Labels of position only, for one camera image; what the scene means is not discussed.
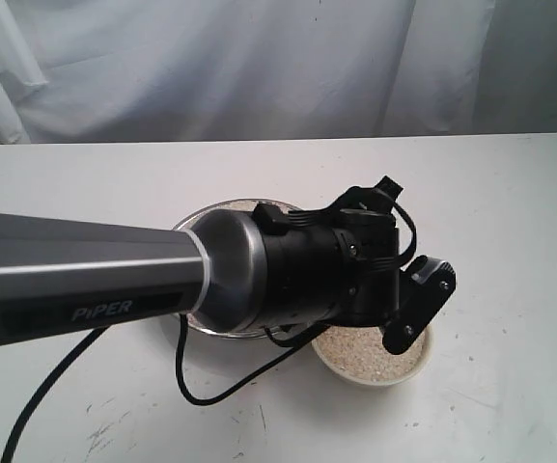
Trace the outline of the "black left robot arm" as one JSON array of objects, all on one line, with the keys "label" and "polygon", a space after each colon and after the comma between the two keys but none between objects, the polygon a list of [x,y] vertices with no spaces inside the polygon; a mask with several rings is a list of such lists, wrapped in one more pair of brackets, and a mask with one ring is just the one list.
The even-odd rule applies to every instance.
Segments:
[{"label": "black left robot arm", "polygon": [[398,194],[214,209],[175,231],[0,213],[0,345],[167,313],[218,333],[379,323],[397,305]]}]

